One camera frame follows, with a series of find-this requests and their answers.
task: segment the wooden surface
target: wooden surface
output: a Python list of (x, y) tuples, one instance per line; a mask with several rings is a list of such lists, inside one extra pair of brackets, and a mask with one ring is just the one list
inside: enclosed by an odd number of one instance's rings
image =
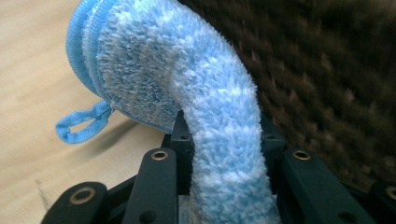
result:
[(60, 194), (80, 182), (116, 186), (163, 140), (163, 133), (117, 112), (86, 143), (71, 146), (57, 137), (57, 120), (99, 101), (65, 55), (78, 2), (0, 3), (0, 223), (39, 223)]

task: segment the black plastic part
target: black plastic part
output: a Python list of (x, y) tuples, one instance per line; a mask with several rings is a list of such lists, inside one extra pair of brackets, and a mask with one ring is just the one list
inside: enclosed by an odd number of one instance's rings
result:
[(143, 157), (122, 224), (178, 223), (177, 158), (168, 148)]
[(280, 162), (286, 149), (286, 140), (279, 129), (262, 115), (262, 155), (265, 158), (267, 175), (270, 178), (271, 191), (277, 193)]
[(85, 182), (65, 191), (45, 215), (42, 224), (100, 223), (101, 204), (107, 196), (106, 186)]
[(285, 151), (281, 172), (277, 202), (285, 224), (375, 223), (313, 152)]
[(368, 199), (369, 211), (378, 223), (396, 223), (396, 183), (373, 184)]
[(189, 195), (194, 144), (182, 110), (177, 113), (175, 127), (170, 136), (170, 148), (177, 154), (177, 194)]
[(107, 212), (107, 224), (119, 224), (122, 222), (135, 180), (136, 176), (125, 180), (108, 191), (103, 209), (104, 212)]

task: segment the brown woven basket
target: brown woven basket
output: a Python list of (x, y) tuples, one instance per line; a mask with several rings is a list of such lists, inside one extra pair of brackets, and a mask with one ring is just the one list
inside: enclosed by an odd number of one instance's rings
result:
[(232, 43), (289, 147), (355, 188), (396, 181), (396, 3), (179, 1)]

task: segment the blue loop tag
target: blue loop tag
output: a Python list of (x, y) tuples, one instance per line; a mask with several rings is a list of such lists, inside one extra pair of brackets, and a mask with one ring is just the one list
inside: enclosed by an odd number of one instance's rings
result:
[[(105, 128), (112, 112), (111, 106), (106, 101), (101, 101), (90, 110), (76, 111), (59, 120), (55, 126), (56, 133), (68, 144), (85, 142)], [(93, 121), (86, 128), (79, 132), (71, 133), (70, 127), (90, 119), (93, 119)]]

